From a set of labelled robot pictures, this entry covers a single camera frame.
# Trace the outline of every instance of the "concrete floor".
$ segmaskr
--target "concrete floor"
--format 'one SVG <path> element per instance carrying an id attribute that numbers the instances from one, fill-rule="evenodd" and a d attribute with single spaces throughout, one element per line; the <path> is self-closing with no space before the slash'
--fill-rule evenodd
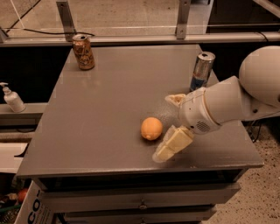
<path id="1" fill-rule="evenodd" d="M 10 2 L 1 0 L 2 4 Z M 69 0 L 73 12 L 73 21 L 79 32 L 92 32 L 97 35 L 173 35 L 177 21 L 178 1 L 138 1 L 131 0 Z M 0 11 L 0 22 L 9 28 L 15 13 L 10 10 L 10 22 L 3 24 L 7 17 Z M 207 14 L 193 17 L 194 32 L 204 32 Z M 41 0 L 15 28 L 44 29 L 49 32 L 61 32 L 62 25 L 54 0 Z M 10 31 L 12 37 L 38 37 L 37 33 Z M 218 205 L 218 212 L 205 224 L 221 223 L 280 223 L 280 147 L 275 133 L 271 132 L 271 123 L 261 129 L 256 149 L 262 155 L 265 166 L 249 170 L 240 179 L 241 190 L 225 205 Z M 11 138 L 25 138 L 29 135 L 7 136 L 0 134 L 0 141 Z"/>

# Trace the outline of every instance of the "gray tabletop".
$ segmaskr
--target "gray tabletop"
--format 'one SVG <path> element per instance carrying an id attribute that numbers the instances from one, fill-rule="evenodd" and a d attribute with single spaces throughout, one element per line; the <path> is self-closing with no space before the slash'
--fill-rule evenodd
<path id="1" fill-rule="evenodd" d="M 198 45 L 93 48 L 96 66 L 79 70 L 71 51 L 18 176 L 183 172 L 259 167 L 263 161 L 240 122 L 196 136 L 163 164 L 152 154 L 177 112 L 165 102 L 188 93 Z M 212 73 L 209 85 L 217 80 Z M 143 119 L 164 125 L 157 141 L 141 137 Z"/>

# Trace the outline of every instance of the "white bottle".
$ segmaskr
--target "white bottle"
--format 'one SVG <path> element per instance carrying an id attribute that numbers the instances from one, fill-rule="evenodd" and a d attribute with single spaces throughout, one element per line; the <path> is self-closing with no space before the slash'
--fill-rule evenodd
<path id="1" fill-rule="evenodd" d="M 3 87 L 3 92 L 5 93 L 3 97 L 4 100 L 10 106 L 12 111 L 16 113 L 22 112 L 25 109 L 25 104 L 16 92 L 11 91 L 6 85 L 8 85 L 8 83 L 0 82 L 0 86 Z"/>

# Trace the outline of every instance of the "can top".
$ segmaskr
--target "can top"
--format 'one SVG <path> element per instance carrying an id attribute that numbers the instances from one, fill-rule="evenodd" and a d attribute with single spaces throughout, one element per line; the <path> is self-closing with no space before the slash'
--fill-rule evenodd
<path id="1" fill-rule="evenodd" d="M 199 54 L 201 60 L 212 61 L 215 60 L 215 55 L 212 52 L 202 52 Z"/>
<path id="2" fill-rule="evenodd" d="M 73 36 L 74 41 L 83 41 L 85 39 L 88 39 L 88 36 L 86 36 L 84 34 L 77 34 L 77 35 Z"/>

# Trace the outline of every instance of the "desk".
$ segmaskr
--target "desk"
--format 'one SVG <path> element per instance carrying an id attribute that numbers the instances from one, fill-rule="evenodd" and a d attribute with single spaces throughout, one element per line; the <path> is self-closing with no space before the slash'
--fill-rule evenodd
<path id="1" fill-rule="evenodd" d="M 202 221 L 240 189 L 247 169 L 263 166 L 240 122 L 196 136 L 171 161 L 152 161 L 164 134 L 142 139 L 141 122 L 155 116 L 164 133 L 180 125 L 165 97 L 188 93 L 198 45 L 93 52 L 90 71 L 70 52 L 17 174 L 41 187 L 54 212 L 88 223 Z"/>

